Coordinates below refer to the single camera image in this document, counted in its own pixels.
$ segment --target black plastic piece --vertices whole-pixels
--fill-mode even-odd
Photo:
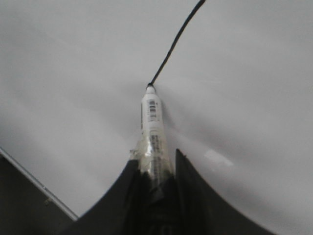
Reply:
[[[179,150],[176,182],[186,235],[273,235],[223,200]]]
[[[134,230],[140,183],[138,161],[130,160],[110,190],[60,235],[128,235]]]
[[[152,188],[130,160],[100,201],[60,235],[273,235],[224,201],[176,151],[176,177]]]

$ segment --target white surface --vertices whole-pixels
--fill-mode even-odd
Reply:
[[[81,215],[140,135],[197,1],[0,0],[0,146]],[[209,0],[156,82],[169,150],[281,235],[313,234],[313,1]]]

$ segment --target marker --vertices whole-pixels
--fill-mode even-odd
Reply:
[[[173,176],[162,117],[162,103],[155,88],[150,85],[141,100],[141,139],[131,159],[139,160],[141,173],[148,174],[152,188]]]

